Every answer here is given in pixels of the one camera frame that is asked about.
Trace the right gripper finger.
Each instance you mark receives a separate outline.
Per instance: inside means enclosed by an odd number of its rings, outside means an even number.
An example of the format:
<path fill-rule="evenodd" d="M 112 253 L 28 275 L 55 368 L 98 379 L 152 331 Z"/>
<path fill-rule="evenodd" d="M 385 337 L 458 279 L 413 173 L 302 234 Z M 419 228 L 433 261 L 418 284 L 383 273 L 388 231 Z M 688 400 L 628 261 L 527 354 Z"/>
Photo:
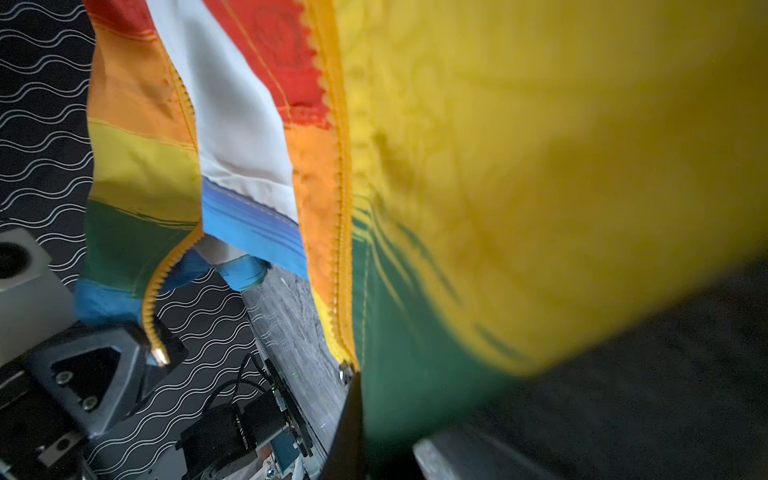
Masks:
<path fill-rule="evenodd" d="M 320 480 L 363 480 L 366 478 L 361 375 L 348 384 L 347 397 Z"/>

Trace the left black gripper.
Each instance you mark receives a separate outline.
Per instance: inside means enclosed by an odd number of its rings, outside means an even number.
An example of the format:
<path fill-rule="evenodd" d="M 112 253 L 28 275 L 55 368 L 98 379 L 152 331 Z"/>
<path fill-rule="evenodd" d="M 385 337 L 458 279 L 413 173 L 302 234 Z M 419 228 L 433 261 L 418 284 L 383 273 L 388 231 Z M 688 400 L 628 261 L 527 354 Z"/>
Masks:
<path fill-rule="evenodd" d="M 135 323 L 80 323 L 1 366 L 1 477 L 94 479 L 91 438 L 135 414 L 188 350 L 165 326 L 170 363 Z"/>

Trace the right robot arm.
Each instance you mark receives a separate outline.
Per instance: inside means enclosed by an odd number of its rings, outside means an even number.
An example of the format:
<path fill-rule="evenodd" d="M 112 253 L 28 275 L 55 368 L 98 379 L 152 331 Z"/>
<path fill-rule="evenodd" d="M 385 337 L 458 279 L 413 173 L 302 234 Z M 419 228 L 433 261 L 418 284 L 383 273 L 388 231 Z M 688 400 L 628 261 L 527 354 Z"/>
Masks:
<path fill-rule="evenodd" d="M 238 389 L 240 377 L 214 390 L 201 417 L 181 434 L 184 479 L 226 479 L 271 449 L 277 479 L 363 479 L 362 400 L 360 375 L 346 377 L 347 397 L 335 436 L 323 449 L 286 378 L 271 361 L 264 371 L 268 389 L 241 407 L 235 401 L 216 405 L 223 390 Z"/>

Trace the rainbow striped jacket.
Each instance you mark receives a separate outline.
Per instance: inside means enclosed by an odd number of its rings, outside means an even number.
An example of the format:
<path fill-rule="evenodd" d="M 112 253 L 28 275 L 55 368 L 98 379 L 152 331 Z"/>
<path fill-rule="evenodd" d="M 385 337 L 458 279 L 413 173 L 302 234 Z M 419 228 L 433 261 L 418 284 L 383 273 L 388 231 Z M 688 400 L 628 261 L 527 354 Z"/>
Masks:
<path fill-rule="evenodd" d="M 88 1 L 76 312 L 310 283 L 373 470 L 767 250 L 763 1 Z"/>

